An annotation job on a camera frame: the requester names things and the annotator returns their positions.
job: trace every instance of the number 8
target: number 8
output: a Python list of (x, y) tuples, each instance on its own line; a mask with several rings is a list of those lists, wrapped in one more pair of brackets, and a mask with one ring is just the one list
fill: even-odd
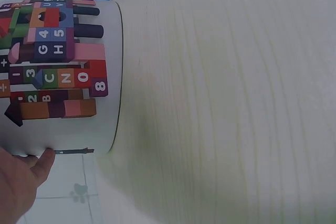
[(105, 89), (106, 89), (106, 86), (105, 86), (104, 82), (96, 82), (94, 87), (96, 88), (97, 91), (105, 91)]

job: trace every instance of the hand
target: hand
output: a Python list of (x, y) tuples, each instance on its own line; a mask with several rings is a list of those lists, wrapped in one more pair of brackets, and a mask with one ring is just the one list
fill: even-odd
[(0, 147), (1, 224), (15, 224), (32, 207), (37, 187), (47, 180), (54, 160), (50, 149), (38, 159), (12, 156)]

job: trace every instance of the brown block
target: brown block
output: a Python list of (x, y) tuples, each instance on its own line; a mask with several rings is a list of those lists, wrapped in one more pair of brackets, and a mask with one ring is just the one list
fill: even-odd
[(68, 90), (68, 100), (82, 100), (82, 99), (83, 99), (83, 89)]
[(47, 102), (22, 102), (20, 108), (23, 120), (49, 118)]
[(95, 99), (87, 99), (80, 100), (80, 112), (82, 117), (89, 118), (97, 114), (96, 110), (96, 100)]

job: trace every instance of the wood grain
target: wood grain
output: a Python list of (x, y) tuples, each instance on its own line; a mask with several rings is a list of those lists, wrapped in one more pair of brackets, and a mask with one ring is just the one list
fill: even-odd
[(115, 0), (106, 223), (335, 223), (335, 0)]

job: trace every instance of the blue block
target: blue block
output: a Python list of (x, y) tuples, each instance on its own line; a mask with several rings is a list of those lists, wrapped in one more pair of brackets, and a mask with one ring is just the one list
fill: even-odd
[(51, 37), (50, 28), (38, 27), (35, 33), (35, 42), (49, 42)]
[(50, 38), (49, 41), (67, 41), (66, 28), (49, 28)]
[(40, 89), (43, 86), (43, 72), (39, 70), (36, 75), (32, 78), (32, 84), (36, 89)]
[(35, 42), (35, 63), (59, 63), (67, 58), (67, 43), (60, 42)]
[(60, 13), (60, 19), (62, 21), (59, 22), (59, 27), (73, 27), (74, 21), (73, 21), (73, 10), (72, 8), (61, 8), (59, 10)]

